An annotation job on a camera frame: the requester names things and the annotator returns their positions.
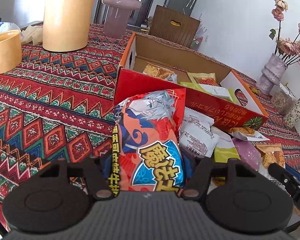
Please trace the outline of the pink snack packet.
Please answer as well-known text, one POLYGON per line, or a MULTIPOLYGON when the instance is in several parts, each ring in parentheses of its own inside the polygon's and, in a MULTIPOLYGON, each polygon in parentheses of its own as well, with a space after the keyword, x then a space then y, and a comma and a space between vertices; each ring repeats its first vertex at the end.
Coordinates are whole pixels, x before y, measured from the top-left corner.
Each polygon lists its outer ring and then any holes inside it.
POLYGON ((243 141, 237 138, 233 138, 232 142, 234 143, 241 161, 258 171, 261 161, 261 154, 255 148, 255 146, 249 141, 243 141))

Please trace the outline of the white snack packet front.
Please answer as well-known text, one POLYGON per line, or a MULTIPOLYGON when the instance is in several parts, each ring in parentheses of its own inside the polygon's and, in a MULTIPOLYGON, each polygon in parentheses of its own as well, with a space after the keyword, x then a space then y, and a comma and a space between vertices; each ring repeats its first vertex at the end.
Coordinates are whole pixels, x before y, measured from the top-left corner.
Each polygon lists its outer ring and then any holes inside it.
POLYGON ((189 154, 210 158, 218 141, 219 135, 202 125, 184 122, 180 129, 180 148, 189 154))

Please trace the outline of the long yellow spicy strip pack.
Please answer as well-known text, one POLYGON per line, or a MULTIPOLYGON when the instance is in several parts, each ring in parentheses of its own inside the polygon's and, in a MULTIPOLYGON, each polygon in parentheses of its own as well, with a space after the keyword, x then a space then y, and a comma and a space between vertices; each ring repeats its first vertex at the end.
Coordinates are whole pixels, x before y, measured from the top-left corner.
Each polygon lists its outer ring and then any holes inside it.
POLYGON ((216 81, 215 73, 191 73, 187 72, 189 80, 192 83, 202 84, 202 85, 212 85, 218 86, 216 81))

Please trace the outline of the yellow ceramic mug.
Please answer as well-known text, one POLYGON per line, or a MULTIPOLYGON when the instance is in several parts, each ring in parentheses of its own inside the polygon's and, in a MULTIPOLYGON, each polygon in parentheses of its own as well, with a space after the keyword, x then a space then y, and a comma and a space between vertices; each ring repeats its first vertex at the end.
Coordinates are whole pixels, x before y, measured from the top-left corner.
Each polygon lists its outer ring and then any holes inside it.
POLYGON ((0 74, 12 70, 21 63, 20 34, 19 30, 0 33, 0 74))

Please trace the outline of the large red chip bag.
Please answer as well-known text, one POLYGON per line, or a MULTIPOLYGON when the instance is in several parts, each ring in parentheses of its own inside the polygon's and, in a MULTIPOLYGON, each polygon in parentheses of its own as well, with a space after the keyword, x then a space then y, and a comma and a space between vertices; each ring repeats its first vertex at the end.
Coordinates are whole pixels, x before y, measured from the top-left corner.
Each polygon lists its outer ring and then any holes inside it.
POLYGON ((183 88, 126 98, 115 106, 111 173, 113 194, 174 191, 184 184, 178 137, 185 110, 183 88))

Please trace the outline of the yellow thermos jug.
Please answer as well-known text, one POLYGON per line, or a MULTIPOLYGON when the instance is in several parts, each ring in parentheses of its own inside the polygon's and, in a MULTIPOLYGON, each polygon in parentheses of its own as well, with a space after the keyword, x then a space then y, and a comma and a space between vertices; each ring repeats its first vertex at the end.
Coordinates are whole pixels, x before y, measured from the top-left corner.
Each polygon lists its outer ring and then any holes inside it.
POLYGON ((94 0, 46 0, 43 48, 52 52, 75 51, 88 43, 94 0))

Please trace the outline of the patterned red tablecloth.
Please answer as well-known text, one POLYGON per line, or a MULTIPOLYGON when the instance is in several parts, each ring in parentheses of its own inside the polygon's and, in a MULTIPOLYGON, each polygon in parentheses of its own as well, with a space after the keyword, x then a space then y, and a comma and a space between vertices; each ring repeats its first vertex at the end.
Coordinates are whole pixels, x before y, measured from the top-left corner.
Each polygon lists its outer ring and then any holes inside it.
MULTIPOLYGON (((55 160, 80 163, 98 158, 108 182, 116 121, 114 92, 130 37, 107 38, 100 27, 93 26, 88 45, 77 51, 53 53, 26 45, 22 47, 21 63, 0 74, 0 223, 6 230, 10 227, 2 213, 5 197, 55 160)), ((281 145, 280 160, 300 172, 297 131, 286 126, 269 96, 258 90, 252 79, 240 77, 269 115, 256 131, 272 145, 281 145)), ((203 88, 214 96, 231 98, 225 88, 203 88)), ((181 127, 184 122, 192 123, 187 112, 200 113, 185 106, 181 127)), ((181 195, 202 158, 187 153, 180 145, 179 149, 184 184, 178 192, 168 191, 175 195, 181 195)))

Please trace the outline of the textured lilac vase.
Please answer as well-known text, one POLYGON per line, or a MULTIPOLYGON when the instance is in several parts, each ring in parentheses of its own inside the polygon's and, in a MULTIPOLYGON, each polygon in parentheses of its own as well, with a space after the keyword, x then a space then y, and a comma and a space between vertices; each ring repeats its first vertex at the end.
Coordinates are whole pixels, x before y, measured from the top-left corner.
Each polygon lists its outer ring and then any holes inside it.
POLYGON ((280 84, 281 78, 288 69, 287 64, 277 55, 272 54, 264 65, 262 75, 256 82, 256 87, 265 95, 269 95, 272 88, 280 84))

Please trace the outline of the pink mushroom-shaped vase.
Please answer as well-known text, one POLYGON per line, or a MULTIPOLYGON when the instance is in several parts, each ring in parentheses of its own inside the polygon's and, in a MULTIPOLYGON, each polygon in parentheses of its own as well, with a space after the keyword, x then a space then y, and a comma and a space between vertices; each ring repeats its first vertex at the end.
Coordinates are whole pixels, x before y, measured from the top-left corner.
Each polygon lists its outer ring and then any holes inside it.
POLYGON ((102 3, 109 6, 103 32, 113 38, 125 34, 132 10, 141 7, 141 2, 138 0, 102 0, 102 3))

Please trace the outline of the floral patterned small vase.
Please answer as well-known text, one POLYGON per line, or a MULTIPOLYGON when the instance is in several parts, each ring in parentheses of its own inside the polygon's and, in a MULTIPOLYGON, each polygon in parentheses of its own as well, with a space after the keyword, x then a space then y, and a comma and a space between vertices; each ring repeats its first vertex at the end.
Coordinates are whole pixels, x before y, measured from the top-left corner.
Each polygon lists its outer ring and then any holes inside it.
POLYGON ((294 106, 283 117, 287 127, 293 128, 294 125, 300 120, 300 98, 296 101, 294 106))

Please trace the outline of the dried pink roses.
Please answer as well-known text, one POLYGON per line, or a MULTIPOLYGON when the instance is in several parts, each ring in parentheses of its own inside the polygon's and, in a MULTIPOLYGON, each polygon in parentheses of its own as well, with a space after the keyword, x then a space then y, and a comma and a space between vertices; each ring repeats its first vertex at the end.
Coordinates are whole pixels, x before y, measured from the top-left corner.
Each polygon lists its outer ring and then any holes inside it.
POLYGON ((278 23, 269 31, 269 38, 275 42, 274 55, 287 66, 300 62, 300 20, 293 19, 296 14, 285 0, 274 0, 271 15, 278 23))

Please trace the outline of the white cracker packet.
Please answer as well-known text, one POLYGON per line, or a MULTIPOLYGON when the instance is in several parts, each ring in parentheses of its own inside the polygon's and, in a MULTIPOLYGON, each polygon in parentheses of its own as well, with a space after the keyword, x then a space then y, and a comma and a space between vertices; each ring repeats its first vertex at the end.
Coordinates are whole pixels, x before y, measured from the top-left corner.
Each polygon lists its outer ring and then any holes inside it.
POLYGON ((177 83, 177 74, 175 74, 175 72, 150 63, 145 66, 142 73, 151 77, 156 77, 158 79, 177 83))

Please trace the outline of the brown wooden chair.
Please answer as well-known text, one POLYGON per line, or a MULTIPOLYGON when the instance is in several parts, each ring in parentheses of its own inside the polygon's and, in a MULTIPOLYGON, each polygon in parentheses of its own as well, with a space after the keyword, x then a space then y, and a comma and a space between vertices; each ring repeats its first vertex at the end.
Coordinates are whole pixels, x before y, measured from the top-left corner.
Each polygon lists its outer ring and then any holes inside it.
POLYGON ((199 24, 195 18, 157 5, 149 35, 190 48, 199 24))

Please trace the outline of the red cardboard snack box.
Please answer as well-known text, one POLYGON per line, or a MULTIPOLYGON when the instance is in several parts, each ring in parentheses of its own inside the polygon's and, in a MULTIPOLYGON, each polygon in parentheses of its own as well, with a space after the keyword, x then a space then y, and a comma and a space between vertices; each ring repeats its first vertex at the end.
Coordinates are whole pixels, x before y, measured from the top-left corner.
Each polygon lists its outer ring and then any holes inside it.
POLYGON ((230 67, 169 41, 133 33, 117 74, 113 103, 147 92, 185 86, 185 105, 215 120, 220 129, 259 129, 268 113, 243 79, 230 67), (212 95, 201 83, 203 74, 215 74, 217 88, 230 99, 212 95))

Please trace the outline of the dark entrance door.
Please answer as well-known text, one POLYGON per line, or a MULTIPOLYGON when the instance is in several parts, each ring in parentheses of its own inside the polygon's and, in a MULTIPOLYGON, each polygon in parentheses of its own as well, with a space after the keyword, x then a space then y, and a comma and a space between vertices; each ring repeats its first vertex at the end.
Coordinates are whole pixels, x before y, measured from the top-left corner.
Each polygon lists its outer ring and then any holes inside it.
POLYGON ((138 0, 141 3, 141 7, 138 10, 133 10, 130 14, 128 21, 129 25, 140 27, 145 23, 153 0, 138 0))

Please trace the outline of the green snack packet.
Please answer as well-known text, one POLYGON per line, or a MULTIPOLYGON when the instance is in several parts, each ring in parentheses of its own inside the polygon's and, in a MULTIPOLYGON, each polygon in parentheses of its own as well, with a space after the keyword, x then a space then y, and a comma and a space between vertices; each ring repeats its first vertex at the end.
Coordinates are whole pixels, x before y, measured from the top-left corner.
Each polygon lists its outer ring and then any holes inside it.
POLYGON ((211 127, 211 132, 219 136, 219 140, 213 153, 215 162, 227 163, 228 159, 231 158, 240 159, 230 135, 221 131, 215 126, 211 127))

